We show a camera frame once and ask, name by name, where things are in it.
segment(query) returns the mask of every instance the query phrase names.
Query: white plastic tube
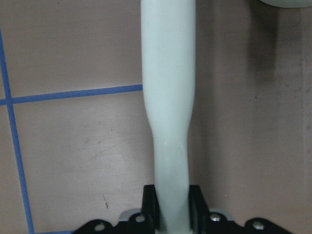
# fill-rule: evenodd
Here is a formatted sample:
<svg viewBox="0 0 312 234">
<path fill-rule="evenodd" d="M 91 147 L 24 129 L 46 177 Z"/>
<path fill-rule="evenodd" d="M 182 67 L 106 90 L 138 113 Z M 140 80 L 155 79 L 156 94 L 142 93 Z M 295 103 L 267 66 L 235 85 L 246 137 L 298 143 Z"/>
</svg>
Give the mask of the white plastic tube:
<svg viewBox="0 0 312 234">
<path fill-rule="evenodd" d="M 143 94 L 168 234 L 190 233 L 187 134 L 195 91 L 195 0 L 141 0 Z"/>
<path fill-rule="evenodd" d="M 312 0 L 261 0 L 262 2 L 283 8 L 312 6 Z"/>
</svg>

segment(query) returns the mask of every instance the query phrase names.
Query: black metal mount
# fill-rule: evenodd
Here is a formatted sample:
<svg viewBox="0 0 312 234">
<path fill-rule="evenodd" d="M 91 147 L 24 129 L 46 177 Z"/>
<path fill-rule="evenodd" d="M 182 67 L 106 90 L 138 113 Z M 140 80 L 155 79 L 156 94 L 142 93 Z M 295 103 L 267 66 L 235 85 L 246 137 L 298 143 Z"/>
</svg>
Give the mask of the black metal mount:
<svg viewBox="0 0 312 234">
<path fill-rule="evenodd" d="M 190 186 L 189 201 L 194 234 L 291 234 L 263 218 L 250 219 L 241 227 L 225 215 L 210 211 L 197 185 Z M 133 214 L 127 221 L 120 221 L 115 227 L 105 220 L 92 220 L 73 234 L 155 234 L 159 226 L 160 212 L 155 187 L 145 185 L 140 213 Z"/>
</svg>

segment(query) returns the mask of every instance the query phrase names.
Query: blue tape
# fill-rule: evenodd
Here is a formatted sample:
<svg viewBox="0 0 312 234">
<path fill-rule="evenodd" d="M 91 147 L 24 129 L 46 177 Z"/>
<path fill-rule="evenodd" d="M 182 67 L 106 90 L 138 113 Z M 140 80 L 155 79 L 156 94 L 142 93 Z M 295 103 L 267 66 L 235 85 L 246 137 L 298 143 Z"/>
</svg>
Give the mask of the blue tape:
<svg viewBox="0 0 312 234">
<path fill-rule="evenodd" d="M 7 105 L 9 121 L 10 121 L 10 128 L 11 128 L 11 133 L 12 133 L 13 146 L 14 146 L 14 151 L 15 151 L 15 158 L 16 158 L 16 163 L 17 163 L 18 173 L 19 173 L 21 194 L 22 194 L 23 203 L 24 203 L 26 222 L 27 222 L 29 234 L 33 234 L 35 232 L 34 224 L 33 224 L 33 219 L 32 219 L 31 211 L 30 211 L 30 204 L 29 204 L 29 198 L 28 198 L 28 192 L 27 192 L 27 186 L 26 186 L 24 166 L 23 166 L 21 153 L 20 153 L 20 143 L 19 143 L 19 137 L 18 137 L 18 132 L 16 128 L 14 108 L 13 108 L 13 103 L 12 103 L 12 98 L 11 98 L 10 83 L 9 83 L 9 77 L 8 77 L 7 68 L 6 68 L 1 30 L 0 30 L 0 66 L 1 66 L 2 81 L 3 81 L 6 105 Z"/>
<path fill-rule="evenodd" d="M 0 106 L 6 105 L 6 100 L 5 99 L 0 99 Z"/>
<path fill-rule="evenodd" d="M 72 234 L 74 231 L 62 231 L 62 232 L 51 232 L 51 233 L 35 233 L 35 234 Z"/>
<path fill-rule="evenodd" d="M 61 98 L 77 98 L 77 97 L 86 97 L 86 96 L 95 96 L 95 95 L 105 95 L 105 94 L 118 94 L 118 93 L 127 93 L 142 91 L 142 85 L 129 85 L 129 86 L 120 86 L 112 88 L 103 88 L 103 89 L 90 89 L 90 90 L 80 90 L 80 91 L 69 91 L 53 94 L 41 94 L 25 97 L 13 97 L 12 103 L 25 103 L 33 101 L 45 101 L 45 100 L 54 100 Z"/>
</svg>

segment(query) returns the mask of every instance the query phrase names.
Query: bolt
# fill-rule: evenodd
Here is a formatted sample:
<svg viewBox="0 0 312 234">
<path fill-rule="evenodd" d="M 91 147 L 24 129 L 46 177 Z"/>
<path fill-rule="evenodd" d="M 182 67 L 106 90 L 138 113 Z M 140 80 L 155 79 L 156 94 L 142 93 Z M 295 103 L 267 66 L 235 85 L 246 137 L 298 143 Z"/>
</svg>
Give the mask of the bolt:
<svg viewBox="0 0 312 234">
<path fill-rule="evenodd" d="M 213 222 L 219 222 L 221 220 L 221 216 L 218 215 L 217 213 L 212 213 L 210 215 L 210 219 L 213 221 Z"/>
<path fill-rule="evenodd" d="M 139 216 L 136 217 L 136 222 L 141 223 L 145 221 L 144 215 L 140 214 Z"/>
<path fill-rule="evenodd" d="M 257 230 L 263 230 L 264 229 L 264 225 L 263 223 L 259 222 L 259 221 L 255 221 L 253 222 L 253 227 Z"/>
<path fill-rule="evenodd" d="M 96 232 L 100 232 L 100 231 L 103 231 L 105 229 L 105 225 L 104 223 L 99 223 L 97 224 L 95 227 L 94 227 L 94 231 Z"/>
</svg>

